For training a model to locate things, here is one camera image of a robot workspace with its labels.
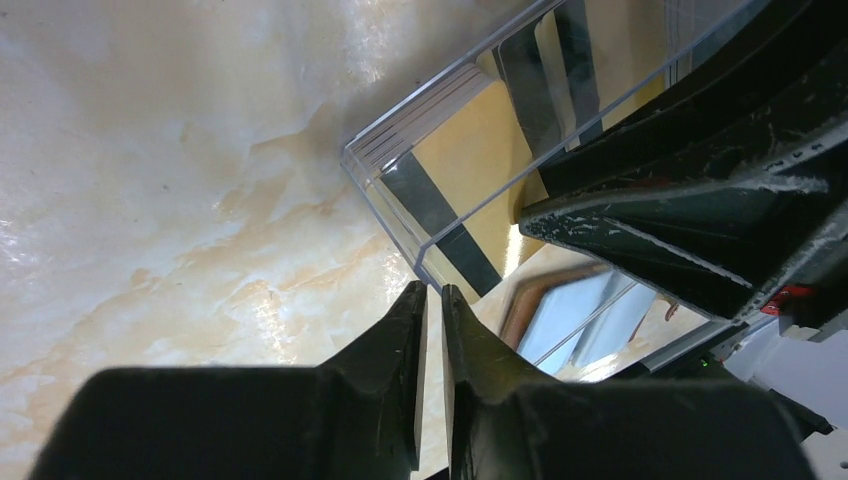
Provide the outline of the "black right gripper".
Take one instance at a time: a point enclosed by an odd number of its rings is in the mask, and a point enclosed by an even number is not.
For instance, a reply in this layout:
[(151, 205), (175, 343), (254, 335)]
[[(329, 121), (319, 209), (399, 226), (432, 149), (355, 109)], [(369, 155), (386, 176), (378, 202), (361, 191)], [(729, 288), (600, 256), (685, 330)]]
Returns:
[(844, 1), (767, 2), (678, 83), (543, 164), (545, 191), (560, 196), (527, 207), (521, 232), (707, 317), (830, 322), (847, 308), (846, 126), (684, 147), (764, 105), (846, 36)]

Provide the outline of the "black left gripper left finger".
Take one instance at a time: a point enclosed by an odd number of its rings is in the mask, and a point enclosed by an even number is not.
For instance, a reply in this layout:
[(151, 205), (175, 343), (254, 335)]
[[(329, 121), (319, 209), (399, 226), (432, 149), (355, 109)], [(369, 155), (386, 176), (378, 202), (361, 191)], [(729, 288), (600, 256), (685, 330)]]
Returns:
[(33, 479), (407, 479), (419, 468), (427, 289), (311, 367), (127, 367), (73, 396)]

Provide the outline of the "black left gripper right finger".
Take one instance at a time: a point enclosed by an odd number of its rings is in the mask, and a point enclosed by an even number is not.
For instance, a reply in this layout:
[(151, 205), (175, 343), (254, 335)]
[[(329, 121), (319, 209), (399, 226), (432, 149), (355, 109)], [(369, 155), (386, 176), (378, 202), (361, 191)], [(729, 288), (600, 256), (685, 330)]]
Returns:
[(730, 380), (563, 382), (441, 294), (453, 479), (811, 479), (785, 409)]

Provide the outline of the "brown leather card holder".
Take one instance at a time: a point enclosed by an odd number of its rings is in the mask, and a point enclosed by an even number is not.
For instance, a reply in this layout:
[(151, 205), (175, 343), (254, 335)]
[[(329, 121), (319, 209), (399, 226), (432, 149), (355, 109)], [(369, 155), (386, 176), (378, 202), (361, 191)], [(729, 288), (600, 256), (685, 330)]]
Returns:
[(496, 332), (542, 372), (596, 382), (658, 352), (699, 323), (699, 317), (652, 288), (587, 263), (518, 283)]

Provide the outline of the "clear acrylic card box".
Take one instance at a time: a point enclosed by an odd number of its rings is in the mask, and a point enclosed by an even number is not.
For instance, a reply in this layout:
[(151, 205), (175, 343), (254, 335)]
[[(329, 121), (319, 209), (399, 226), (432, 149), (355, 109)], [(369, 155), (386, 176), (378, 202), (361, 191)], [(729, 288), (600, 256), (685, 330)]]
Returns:
[(358, 133), (343, 167), (414, 273), (477, 301), (540, 248), (541, 165), (703, 64), (757, 1), (536, 1)]

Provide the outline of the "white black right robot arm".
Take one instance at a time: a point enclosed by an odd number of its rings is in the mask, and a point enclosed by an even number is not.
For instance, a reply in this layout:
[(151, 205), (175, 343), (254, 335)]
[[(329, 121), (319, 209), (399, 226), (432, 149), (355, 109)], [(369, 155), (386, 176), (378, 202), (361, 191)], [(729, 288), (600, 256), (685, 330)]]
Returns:
[(752, 379), (837, 426), (847, 471), (847, 5), (770, 1), (683, 80), (541, 170), (521, 231), (708, 318), (770, 315)]

